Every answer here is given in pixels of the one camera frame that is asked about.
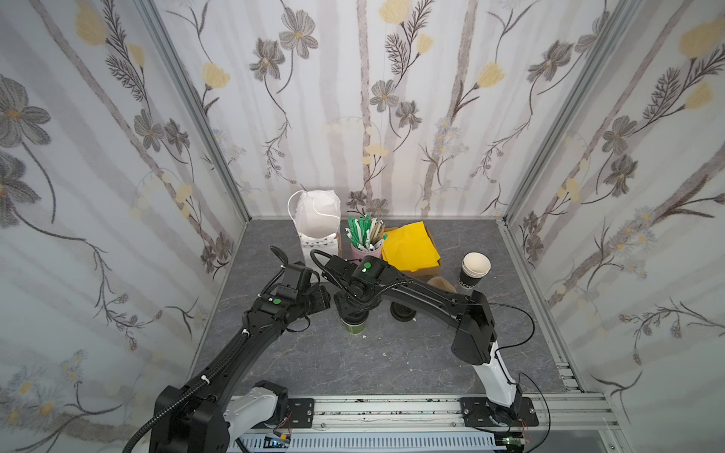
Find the green paper cup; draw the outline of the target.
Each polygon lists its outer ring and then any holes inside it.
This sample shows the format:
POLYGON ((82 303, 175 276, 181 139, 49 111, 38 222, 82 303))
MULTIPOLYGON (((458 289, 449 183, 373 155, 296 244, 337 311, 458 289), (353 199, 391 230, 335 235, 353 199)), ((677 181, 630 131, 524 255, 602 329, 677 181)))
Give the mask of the green paper cup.
POLYGON ((358 335, 366 329, 366 321, 369 313, 353 313, 342 319, 345 329, 352 335, 358 335))

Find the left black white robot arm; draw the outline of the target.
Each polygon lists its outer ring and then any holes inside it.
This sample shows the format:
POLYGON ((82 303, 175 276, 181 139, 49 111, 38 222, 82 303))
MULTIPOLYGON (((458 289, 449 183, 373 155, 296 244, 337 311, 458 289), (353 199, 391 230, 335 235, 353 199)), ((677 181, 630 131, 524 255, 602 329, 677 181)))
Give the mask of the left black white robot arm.
POLYGON ((150 452, 226 452, 258 424, 287 424, 294 411, 285 387, 259 381, 234 399, 234 386, 290 324, 329 307, 330 294, 321 286, 259 297, 241 330, 209 365, 184 386, 169 386, 158 396, 153 416, 123 450, 134 451, 149 435, 150 452))

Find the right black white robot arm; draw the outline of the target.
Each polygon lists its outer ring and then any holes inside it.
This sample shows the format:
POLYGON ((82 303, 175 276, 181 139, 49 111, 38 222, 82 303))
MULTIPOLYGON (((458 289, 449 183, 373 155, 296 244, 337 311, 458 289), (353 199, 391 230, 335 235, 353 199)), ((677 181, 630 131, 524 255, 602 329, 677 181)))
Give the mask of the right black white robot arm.
POLYGON ((388 301, 391 308, 402 309, 396 316, 400 322, 426 314, 454 328, 450 349, 458 360, 473 367, 483 384, 491 423, 514 424, 528 413, 520 384, 500 354, 494 315, 484 294, 445 291, 382 262, 340 262, 324 270, 323 277, 338 289, 334 301, 345 321, 361 320, 388 301))

